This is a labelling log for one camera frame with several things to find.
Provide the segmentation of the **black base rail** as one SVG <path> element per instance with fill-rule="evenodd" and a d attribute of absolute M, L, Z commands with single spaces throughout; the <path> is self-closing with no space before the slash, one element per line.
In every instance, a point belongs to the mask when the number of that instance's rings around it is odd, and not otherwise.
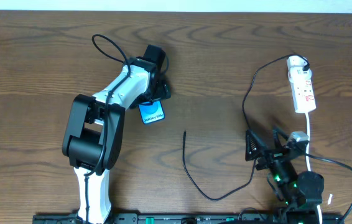
<path fill-rule="evenodd" d="M 215 223 L 280 223 L 274 215 L 258 214 L 252 211 L 241 215 L 223 214 L 188 214 L 188 215 L 156 215 L 136 213 L 115 213 L 105 223 L 113 224 L 215 224 Z M 76 213 L 70 215 L 34 215 L 33 224 L 77 224 L 83 223 Z"/>

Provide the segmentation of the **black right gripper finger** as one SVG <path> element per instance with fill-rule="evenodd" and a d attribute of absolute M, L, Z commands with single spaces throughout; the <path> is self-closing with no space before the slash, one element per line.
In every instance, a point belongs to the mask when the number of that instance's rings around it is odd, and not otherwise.
<path fill-rule="evenodd" d="M 262 157 L 268 150 L 265 142 L 251 129 L 246 131 L 246 153 L 245 160 L 252 161 Z"/>
<path fill-rule="evenodd" d="M 284 139 L 286 141 L 288 141 L 288 139 L 289 139 L 289 135 L 287 135 L 283 130 L 281 130 L 277 126 L 274 126 L 274 128 L 272 130 L 272 135 L 273 135 L 274 145 L 275 145 L 276 149 L 282 148 L 282 144 L 281 144 L 279 137 L 281 137 L 282 139 Z"/>

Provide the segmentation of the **white power strip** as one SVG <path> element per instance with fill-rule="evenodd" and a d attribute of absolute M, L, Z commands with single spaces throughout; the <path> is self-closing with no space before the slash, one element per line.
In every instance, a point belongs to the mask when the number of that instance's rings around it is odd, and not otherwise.
<path fill-rule="evenodd" d="M 301 67 L 292 67 L 288 70 L 287 76 L 292 90 L 295 112 L 305 114 L 315 110 L 311 69 L 303 71 Z"/>

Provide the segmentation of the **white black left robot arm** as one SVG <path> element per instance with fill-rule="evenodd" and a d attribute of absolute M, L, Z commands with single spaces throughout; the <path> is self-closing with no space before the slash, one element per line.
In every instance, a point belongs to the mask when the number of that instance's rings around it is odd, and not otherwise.
<path fill-rule="evenodd" d="M 138 108 L 144 124 L 164 119 L 161 101 L 170 98 L 164 50 L 148 45 L 144 55 L 123 62 L 121 73 L 94 95 L 75 97 L 62 153 L 78 178 L 82 223 L 104 223 L 111 212 L 109 172 L 121 150 L 126 111 Z"/>

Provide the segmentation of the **blue screen smartphone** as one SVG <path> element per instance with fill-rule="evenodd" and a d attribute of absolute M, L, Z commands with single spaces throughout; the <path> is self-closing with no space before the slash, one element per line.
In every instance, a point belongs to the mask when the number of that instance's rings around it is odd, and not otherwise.
<path fill-rule="evenodd" d="M 138 105 L 141 119 L 144 124 L 151 124 L 165 118 L 165 113 L 160 101 Z"/>

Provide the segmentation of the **white usb charger plug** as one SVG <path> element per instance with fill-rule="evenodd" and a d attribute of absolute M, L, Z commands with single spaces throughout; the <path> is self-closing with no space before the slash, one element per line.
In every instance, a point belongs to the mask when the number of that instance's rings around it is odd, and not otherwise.
<path fill-rule="evenodd" d="M 301 67 L 303 71 L 308 71 L 310 63 L 301 55 L 292 55 L 287 59 L 287 68 L 290 70 L 292 67 Z"/>

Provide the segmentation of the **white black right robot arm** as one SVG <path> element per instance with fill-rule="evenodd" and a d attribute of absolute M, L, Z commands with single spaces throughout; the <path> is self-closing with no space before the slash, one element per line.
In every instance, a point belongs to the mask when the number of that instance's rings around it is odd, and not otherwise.
<path fill-rule="evenodd" d="M 274 220 L 278 223 L 323 223 L 321 208 L 324 178 L 306 170 L 297 173 L 292 160 L 305 155 L 309 136 L 302 131 L 287 135 L 273 130 L 274 147 L 270 148 L 251 129 L 246 131 L 247 161 L 256 161 L 256 170 L 268 170 L 273 178 L 278 198 L 285 207 L 278 209 Z"/>

